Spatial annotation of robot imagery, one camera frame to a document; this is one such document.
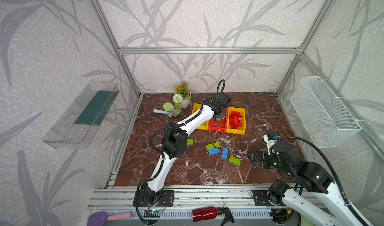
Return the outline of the red brick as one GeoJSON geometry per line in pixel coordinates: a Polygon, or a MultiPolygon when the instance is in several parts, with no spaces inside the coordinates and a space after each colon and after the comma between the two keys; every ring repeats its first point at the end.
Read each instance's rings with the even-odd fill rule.
{"type": "Polygon", "coordinates": [[[236,112],[233,112],[229,117],[229,125],[232,129],[237,130],[238,129],[238,114],[236,112]]]}
{"type": "Polygon", "coordinates": [[[234,122],[236,123],[236,127],[241,127],[243,118],[240,112],[233,112],[234,114],[234,122]]]}

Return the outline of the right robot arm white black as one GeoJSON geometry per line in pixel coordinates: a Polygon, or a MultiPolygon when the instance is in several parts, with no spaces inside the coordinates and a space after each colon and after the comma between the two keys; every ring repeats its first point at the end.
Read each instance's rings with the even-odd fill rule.
{"type": "Polygon", "coordinates": [[[371,222],[346,197],[335,172],[329,173],[315,162],[306,162],[297,148],[285,140],[269,140],[267,151],[247,154],[253,166],[287,175],[302,189],[312,193],[329,210],[324,212],[303,198],[281,180],[268,189],[263,201],[273,206],[284,205],[317,226],[370,226],[371,222]]]}

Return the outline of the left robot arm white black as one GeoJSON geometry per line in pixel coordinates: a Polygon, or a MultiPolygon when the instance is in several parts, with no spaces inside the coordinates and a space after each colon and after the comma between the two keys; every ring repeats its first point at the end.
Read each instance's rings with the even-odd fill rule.
{"type": "Polygon", "coordinates": [[[202,100],[200,109],[189,117],[177,123],[171,122],[151,135],[149,145],[160,157],[150,178],[139,182],[135,206],[139,205],[140,196],[144,197],[144,203],[149,206],[160,201],[168,173],[176,159],[188,149],[189,136],[203,123],[219,116],[231,101],[228,94],[219,92],[214,97],[202,100]]]}

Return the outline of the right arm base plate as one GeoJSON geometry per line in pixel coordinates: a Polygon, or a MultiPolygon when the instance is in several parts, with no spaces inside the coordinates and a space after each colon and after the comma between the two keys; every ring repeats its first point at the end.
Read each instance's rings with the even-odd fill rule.
{"type": "Polygon", "coordinates": [[[255,206],[283,206],[283,193],[280,190],[252,190],[251,197],[255,206]]]}

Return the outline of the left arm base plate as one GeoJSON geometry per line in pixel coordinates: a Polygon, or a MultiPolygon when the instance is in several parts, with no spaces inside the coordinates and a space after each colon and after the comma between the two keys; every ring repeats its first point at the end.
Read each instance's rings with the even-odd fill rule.
{"type": "Polygon", "coordinates": [[[138,191],[135,194],[133,206],[134,207],[172,207],[174,204],[175,191],[162,190],[157,193],[138,191]]]}

